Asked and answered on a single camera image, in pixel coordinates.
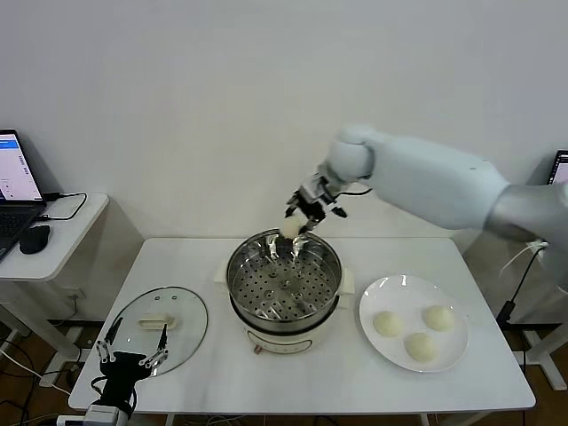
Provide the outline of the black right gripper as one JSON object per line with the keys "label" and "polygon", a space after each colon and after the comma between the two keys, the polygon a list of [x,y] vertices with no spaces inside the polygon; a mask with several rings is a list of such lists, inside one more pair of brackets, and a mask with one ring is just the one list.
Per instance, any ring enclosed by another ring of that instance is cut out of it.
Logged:
{"label": "black right gripper", "polygon": [[344,189],[344,182],[334,173],[320,170],[307,178],[287,201],[285,217],[300,211],[306,217],[301,233],[311,232],[330,211],[344,218],[344,209],[337,199]]}

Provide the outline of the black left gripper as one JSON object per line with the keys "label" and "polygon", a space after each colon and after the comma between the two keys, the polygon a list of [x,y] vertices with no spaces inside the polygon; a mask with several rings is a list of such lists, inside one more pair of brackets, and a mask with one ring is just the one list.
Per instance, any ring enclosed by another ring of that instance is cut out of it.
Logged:
{"label": "black left gripper", "polygon": [[126,404],[130,402],[138,381],[150,375],[148,368],[159,367],[169,356],[168,350],[168,324],[162,327],[156,352],[153,355],[117,351],[114,353],[113,342],[122,324],[122,317],[118,317],[107,330],[102,340],[95,344],[99,356],[100,371],[106,378],[105,386],[99,402],[107,405]]}

